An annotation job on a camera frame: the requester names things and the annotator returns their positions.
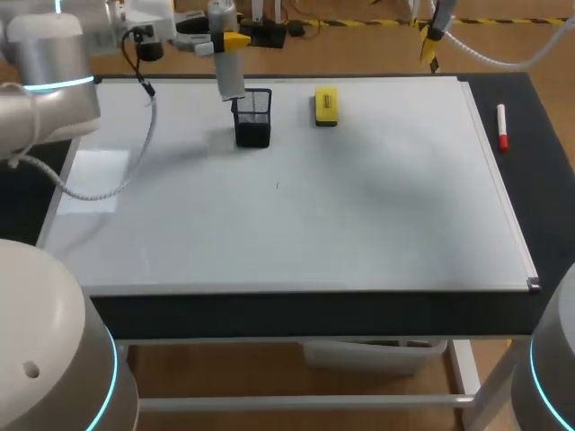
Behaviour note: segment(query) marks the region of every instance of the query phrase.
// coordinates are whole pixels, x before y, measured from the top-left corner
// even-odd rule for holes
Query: whiteboard
[[[318,85],[338,89],[335,128],[314,124]],[[273,91],[268,149],[234,146],[212,80],[154,82],[155,138],[113,211],[60,211],[47,228],[45,250],[89,295],[526,291],[536,277],[466,84],[246,86]],[[79,149],[133,162],[146,94],[110,80],[98,96],[102,127]]]

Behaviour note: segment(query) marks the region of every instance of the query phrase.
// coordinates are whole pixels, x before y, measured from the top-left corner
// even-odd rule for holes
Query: red marker
[[[500,151],[505,153],[509,150],[509,142],[507,140],[507,121],[505,120],[505,105],[497,105],[497,126],[500,130]]]

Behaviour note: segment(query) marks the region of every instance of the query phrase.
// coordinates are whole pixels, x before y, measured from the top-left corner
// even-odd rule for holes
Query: blue light ring
[[[91,82],[93,82],[93,76],[86,76],[85,78],[74,79],[72,81],[62,81],[61,83],[24,85],[24,88],[29,92],[45,92],[46,90],[57,90],[58,88],[73,87],[75,85],[88,84]]]
[[[95,416],[92,423],[85,429],[85,431],[93,431],[96,428],[96,426],[98,425],[98,422],[100,421],[104,412],[106,411],[108,404],[110,404],[111,395],[114,393],[114,387],[116,386],[116,379],[118,377],[118,352],[116,349],[116,343],[114,343],[114,338],[110,334],[110,331],[108,330],[108,328],[106,328],[106,330],[108,331],[108,335],[110,336],[112,351],[114,352],[114,355],[113,355],[114,356],[114,371],[111,375],[110,388],[108,389],[108,394],[106,395],[106,399],[102,403],[102,406],[100,407],[100,410],[98,411],[98,414]]]
[[[531,339],[531,346],[529,347],[529,360],[531,362],[531,374],[533,375],[533,381],[535,382],[535,386],[536,386],[537,390],[539,391],[539,395],[541,396],[541,399],[544,401],[544,403],[547,406],[547,408],[549,409],[549,411],[551,411],[551,413],[555,416],[555,418],[559,421],[559,423],[561,425],[563,425],[563,427],[565,429],[567,429],[568,431],[575,431],[567,423],[567,421],[561,417],[559,412],[557,410],[555,410],[555,408],[553,407],[553,405],[547,399],[547,396],[543,392],[543,388],[541,387],[541,384],[539,383],[539,379],[537,379],[537,373],[535,372],[535,362],[533,360],[533,339]]]

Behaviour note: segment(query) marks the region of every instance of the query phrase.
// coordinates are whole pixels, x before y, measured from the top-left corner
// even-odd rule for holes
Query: black cable
[[[132,62],[132,60],[130,59],[128,52],[126,51],[126,39],[129,37],[130,34],[134,35],[134,42],[136,43],[136,64],[135,65]],[[142,39],[143,39],[142,31],[138,27],[130,29],[124,33],[124,36],[122,36],[120,48],[122,51],[122,55],[124,56],[124,58],[128,62],[131,69],[134,71],[134,75],[136,76],[137,81],[142,85],[142,87],[144,87],[144,90],[146,90],[146,92],[148,93],[148,95],[150,97],[154,97],[155,96],[154,87],[140,73],[141,58],[140,58],[139,50],[137,49],[137,46],[142,43]]]
[[[320,35],[320,31],[322,30],[322,20],[320,20],[318,15],[315,15],[313,13],[309,13],[309,12],[304,12],[301,9],[299,9],[295,4],[294,4],[294,0],[289,0],[289,3],[291,4],[291,7],[293,7],[297,13],[301,14],[301,15],[305,15],[305,16],[311,16],[314,20],[317,20],[317,32],[313,35],[310,36],[308,38],[302,36],[301,39],[303,40],[311,40],[311,39],[315,39]]]

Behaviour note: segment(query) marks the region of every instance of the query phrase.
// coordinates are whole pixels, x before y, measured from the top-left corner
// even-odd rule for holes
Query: metal table frame
[[[347,338],[336,337],[339,341]],[[353,338],[354,341],[374,340],[374,337]],[[179,344],[241,343],[241,342],[295,342],[305,339],[186,339]],[[457,394],[432,395],[301,395],[268,397],[191,397],[143,398],[139,401],[143,413],[218,412],[218,411],[305,411],[305,410],[375,410],[375,409],[462,409],[465,431],[488,430],[510,398],[511,376],[515,358],[527,348],[528,339],[515,340],[491,371],[483,385],[475,366],[471,342],[451,339],[448,354],[453,364]],[[173,344],[173,340],[118,340],[118,349],[127,357],[130,346]]]

